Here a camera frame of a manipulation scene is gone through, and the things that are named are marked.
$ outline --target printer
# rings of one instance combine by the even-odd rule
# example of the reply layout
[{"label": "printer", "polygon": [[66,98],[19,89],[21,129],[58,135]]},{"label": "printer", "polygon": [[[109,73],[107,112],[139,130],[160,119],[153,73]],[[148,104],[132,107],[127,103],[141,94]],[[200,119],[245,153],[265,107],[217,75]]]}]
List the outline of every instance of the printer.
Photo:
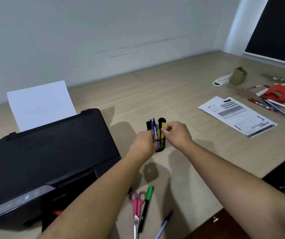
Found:
[{"label": "printer", "polygon": [[99,109],[0,140],[0,228],[43,230],[121,159]]}]

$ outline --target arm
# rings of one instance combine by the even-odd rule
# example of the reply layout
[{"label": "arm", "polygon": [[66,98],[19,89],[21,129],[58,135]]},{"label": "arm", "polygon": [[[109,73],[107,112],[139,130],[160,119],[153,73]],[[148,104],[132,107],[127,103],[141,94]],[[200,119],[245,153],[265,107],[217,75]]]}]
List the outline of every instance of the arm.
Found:
[{"label": "arm", "polygon": [[39,239],[107,238],[136,173],[156,148],[152,131],[138,133],[128,154],[81,193]]},{"label": "arm", "polygon": [[285,238],[285,194],[196,144],[185,124],[168,123],[162,133],[251,238]]}]

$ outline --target pink scissors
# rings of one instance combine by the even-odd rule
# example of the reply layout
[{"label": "pink scissors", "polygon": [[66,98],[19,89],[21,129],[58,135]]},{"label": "pink scissors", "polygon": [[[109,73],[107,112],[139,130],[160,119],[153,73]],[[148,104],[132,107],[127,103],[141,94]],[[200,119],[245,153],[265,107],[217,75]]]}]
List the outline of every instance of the pink scissors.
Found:
[{"label": "pink scissors", "polygon": [[141,213],[141,206],[146,201],[146,192],[141,191],[139,193],[133,192],[129,195],[129,201],[133,206],[133,229],[134,229],[134,239],[138,239],[138,226],[139,218]]}]

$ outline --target document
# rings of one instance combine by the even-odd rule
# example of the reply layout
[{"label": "document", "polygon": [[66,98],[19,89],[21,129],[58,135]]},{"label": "document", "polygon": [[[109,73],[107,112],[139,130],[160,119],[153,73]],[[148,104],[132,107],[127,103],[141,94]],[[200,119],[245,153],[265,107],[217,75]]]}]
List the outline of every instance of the document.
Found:
[{"label": "document", "polygon": [[198,108],[250,138],[277,126],[276,123],[231,97],[222,99],[216,96]]},{"label": "document", "polygon": [[76,115],[65,81],[7,92],[20,132]]}]

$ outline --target beige desk surface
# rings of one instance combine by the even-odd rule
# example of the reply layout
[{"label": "beige desk surface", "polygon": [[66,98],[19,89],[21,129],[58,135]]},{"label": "beige desk surface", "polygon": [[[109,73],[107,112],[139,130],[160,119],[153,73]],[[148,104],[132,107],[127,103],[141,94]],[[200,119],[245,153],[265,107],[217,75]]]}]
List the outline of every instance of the beige desk surface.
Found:
[{"label": "beige desk surface", "polygon": [[[242,88],[212,85],[238,66],[248,72]],[[137,132],[146,129],[147,120],[164,117],[186,123],[197,143],[263,177],[285,160],[285,116],[248,102],[259,89],[244,91],[243,87],[272,85],[273,76],[285,78],[285,70],[212,52],[73,87],[69,93],[77,113],[88,108],[101,110],[121,156]],[[248,138],[198,109],[214,96],[232,96],[278,126]],[[18,128],[10,107],[1,105],[0,138],[14,131]],[[182,238],[222,208],[189,161],[168,143],[141,168],[133,188],[146,190],[149,185],[155,186],[155,192],[141,239],[154,238],[171,209],[174,214],[162,238]],[[0,230],[0,238],[36,238],[39,226],[23,232]],[[127,200],[110,238],[133,238],[132,206]]]}]

